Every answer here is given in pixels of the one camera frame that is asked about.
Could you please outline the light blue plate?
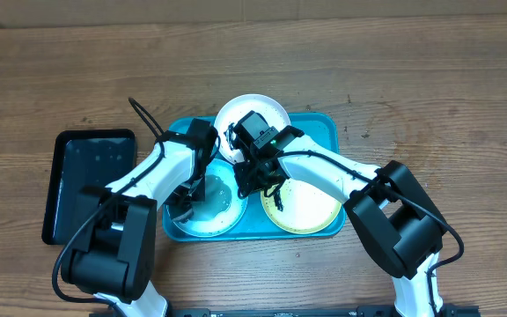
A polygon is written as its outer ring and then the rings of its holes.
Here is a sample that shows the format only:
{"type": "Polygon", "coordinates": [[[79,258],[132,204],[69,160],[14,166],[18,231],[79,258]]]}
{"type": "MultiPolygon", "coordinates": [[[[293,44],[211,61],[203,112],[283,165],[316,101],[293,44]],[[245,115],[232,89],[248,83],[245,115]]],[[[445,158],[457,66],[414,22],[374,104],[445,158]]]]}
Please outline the light blue plate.
{"type": "Polygon", "coordinates": [[[244,216],[247,198],[239,198],[232,165],[215,158],[207,167],[205,200],[192,203],[192,215],[186,222],[173,222],[169,207],[164,206],[163,229],[177,241],[221,240],[244,216]]]}

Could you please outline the dark green sponge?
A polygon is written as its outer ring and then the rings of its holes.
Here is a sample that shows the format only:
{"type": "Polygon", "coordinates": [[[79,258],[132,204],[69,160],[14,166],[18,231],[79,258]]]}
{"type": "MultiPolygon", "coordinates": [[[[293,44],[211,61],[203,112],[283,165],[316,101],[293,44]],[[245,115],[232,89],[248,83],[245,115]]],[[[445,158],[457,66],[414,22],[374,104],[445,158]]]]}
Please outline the dark green sponge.
{"type": "Polygon", "coordinates": [[[167,212],[169,214],[169,218],[173,222],[183,222],[183,223],[187,222],[194,214],[193,206],[191,203],[169,205],[167,212]]]}

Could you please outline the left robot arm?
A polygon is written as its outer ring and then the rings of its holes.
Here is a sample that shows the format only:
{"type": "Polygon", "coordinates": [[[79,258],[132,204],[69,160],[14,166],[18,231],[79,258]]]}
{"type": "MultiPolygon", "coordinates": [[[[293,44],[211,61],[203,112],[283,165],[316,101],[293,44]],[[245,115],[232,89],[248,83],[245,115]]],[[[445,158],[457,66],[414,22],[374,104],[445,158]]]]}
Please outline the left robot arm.
{"type": "Polygon", "coordinates": [[[75,232],[52,270],[55,294],[118,316],[166,316],[168,301],[151,282],[158,208],[175,192],[195,192],[216,146],[215,136],[167,133],[119,180],[83,188],[75,232]]]}

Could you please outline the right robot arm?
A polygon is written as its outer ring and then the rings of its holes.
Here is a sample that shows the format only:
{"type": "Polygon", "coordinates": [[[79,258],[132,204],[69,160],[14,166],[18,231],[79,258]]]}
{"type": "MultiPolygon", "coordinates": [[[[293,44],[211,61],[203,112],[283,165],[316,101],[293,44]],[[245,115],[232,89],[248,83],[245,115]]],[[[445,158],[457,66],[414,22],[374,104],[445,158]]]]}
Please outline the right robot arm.
{"type": "Polygon", "coordinates": [[[310,184],[340,202],[372,260],[390,275],[401,316],[437,316],[442,299],[435,273],[445,219],[406,166],[391,161],[378,168],[357,163],[316,144],[287,126],[227,130],[239,193],[276,193],[286,180],[310,184]]]}

